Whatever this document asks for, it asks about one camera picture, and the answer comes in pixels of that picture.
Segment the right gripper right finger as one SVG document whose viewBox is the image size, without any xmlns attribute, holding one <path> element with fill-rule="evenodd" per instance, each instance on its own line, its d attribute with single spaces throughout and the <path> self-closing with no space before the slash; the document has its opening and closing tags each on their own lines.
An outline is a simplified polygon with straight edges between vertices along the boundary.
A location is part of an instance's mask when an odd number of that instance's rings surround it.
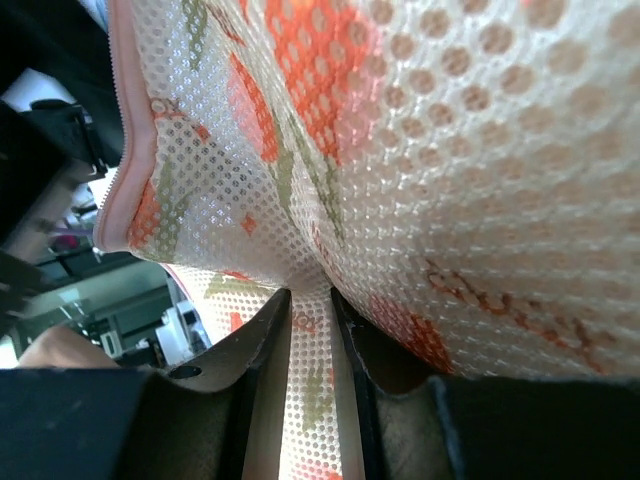
<svg viewBox="0 0 640 480">
<path fill-rule="evenodd" d="M 635 479 L 635 379 L 446 373 L 331 295 L 347 479 Z"/>
</svg>

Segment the floral mesh laundry bag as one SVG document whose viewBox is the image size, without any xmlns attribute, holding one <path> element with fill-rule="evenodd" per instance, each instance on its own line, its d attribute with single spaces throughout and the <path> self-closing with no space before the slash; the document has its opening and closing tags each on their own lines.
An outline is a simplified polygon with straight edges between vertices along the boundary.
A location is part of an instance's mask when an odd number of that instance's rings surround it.
<svg viewBox="0 0 640 480">
<path fill-rule="evenodd" d="M 342 479 L 337 289 L 447 373 L 639 372 L 635 1 L 112 1 L 94 237 L 219 341 L 293 300 L 281 479 Z"/>
</svg>

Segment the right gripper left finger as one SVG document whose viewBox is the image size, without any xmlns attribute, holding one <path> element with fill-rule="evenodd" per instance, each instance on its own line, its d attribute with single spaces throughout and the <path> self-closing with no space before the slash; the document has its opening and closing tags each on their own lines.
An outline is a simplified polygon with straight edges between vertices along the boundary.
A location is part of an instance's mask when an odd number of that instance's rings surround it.
<svg viewBox="0 0 640 480">
<path fill-rule="evenodd" d="M 279 473 L 291 294 L 161 373 L 1 374 L 5 479 L 274 479 Z"/>
</svg>

